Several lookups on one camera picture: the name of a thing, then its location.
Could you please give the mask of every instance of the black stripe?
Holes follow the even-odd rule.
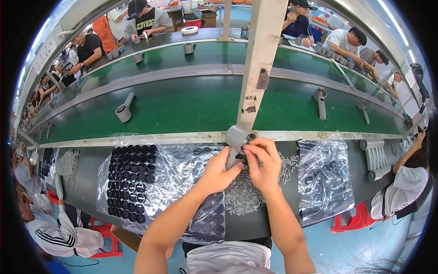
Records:
[[[50,237],[51,237],[50,235],[42,233],[39,229],[37,231],[35,231],[35,233],[42,240],[49,242],[51,244],[58,245],[58,246],[65,246],[65,247],[73,247],[74,246],[75,238],[72,237],[71,235],[69,236],[68,241],[66,242],[65,240],[59,241],[59,240],[50,239]]]

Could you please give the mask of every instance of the man in white t-shirt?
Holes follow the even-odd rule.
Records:
[[[330,15],[328,15],[327,13],[320,14],[318,17],[321,18],[327,26],[331,25],[330,24]]]
[[[390,73],[390,71],[385,71],[382,74],[379,75],[380,79],[386,78]],[[396,72],[393,73],[391,77],[386,81],[386,87],[392,92],[394,97],[396,99],[399,98],[399,94],[397,93],[397,87],[399,86],[399,83],[402,81],[402,76],[400,73]]]
[[[360,46],[367,44],[367,37],[358,28],[352,27],[349,31],[335,29],[329,34],[324,44],[326,49],[334,49],[335,53],[344,58],[351,58],[358,67],[362,68],[364,63],[359,56]]]
[[[125,11],[118,11],[117,9],[110,10],[106,15],[108,17],[109,27],[114,37],[121,41],[123,40],[123,32],[125,31],[126,17],[128,17],[128,8]]]
[[[365,201],[371,218],[389,220],[386,217],[392,217],[396,211],[412,204],[423,192],[429,179],[425,136],[426,132],[420,133],[411,148],[392,167],[396,175],[394,182]]]
[[[226,146],[208,161],[199,181],[149,225],[138,248],[134,273],[167,272],[166,250],[180,239],[201,203],[221,192],[244,169],[238,163],[228,171]],[[272,239],[284,256],[286,273],[311,274],[315,266],[307,251],[303,230],[278,185],[281,159],[274,141],[256,138],[244,145],[251,181],[263,194],[268,208]],[[255,240],[197,246],[187,252],[189,274],[273,274],[269,246]]]

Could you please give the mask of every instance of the red plastic stool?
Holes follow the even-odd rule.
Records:
[[[367,205],[365,202],[355,206],[355,208],[356,216],[352,217],[351,222],[346,226],[342,226],[341,224],[341,214],[335,216],[335,226],[330,228],[332,233],[358,230],[366,228],[376,222],[376,220],[372,219],[370,215],[368,215]]]
[[[52,201],[52,203],[54,203],[56,205],[59,203],[58,195],[53,193],[50,189],[47,189],[47,196]]]
[[[114,235],[111,233],[111,225],[104,222],[102,222],[103,224],[101,225],[94,225],[94,222],[96,221],[102,222],[101,220],[91,217],[90,218],[91,225],[88,226],[88,228],[91,230],[99,231],[104,238],[110,237],[111,251],[105,251],[102,248],[99,248],[101,252],[94,254],[93,256],[91,256],[91,258],[98,259],[98,258],[107,258],[107,257],[115,257],[115,256],[122,257],[123,252],[119,251],[117,248],[117,238],[114,237]]]
[[[191,26],[202,28],[202,21],[200,19],[186,21],[186,27],[191,27]]]

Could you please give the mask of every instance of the white jacket with black stripes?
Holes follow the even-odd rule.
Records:
[[[47,214],[56,220],[55,206],[46,195],[35,194],[32,198],[33,204],[30,208],[34,214]],[[76,249],[77,254],[84,258],[96,254],[97,250],[103,246],[102,234],[87,228],[75,228],[65,212],[65,207],[59,205],[59,210],[60,227],[55,227],[54,222],[49,223],[37,219],[25,224],[34,241],[53,256],[70,257],[74,254],[73,249]]]

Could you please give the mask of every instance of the orange shirt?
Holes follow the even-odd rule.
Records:
[[[111,33],[111,28],[108,23],[108,19],[106,18],[106,15],[102,15],[93,22],[93,29],[102,41],[103,50],[106,53],[112,51],[116,47],[116,44],[113,41],[113,34]]]

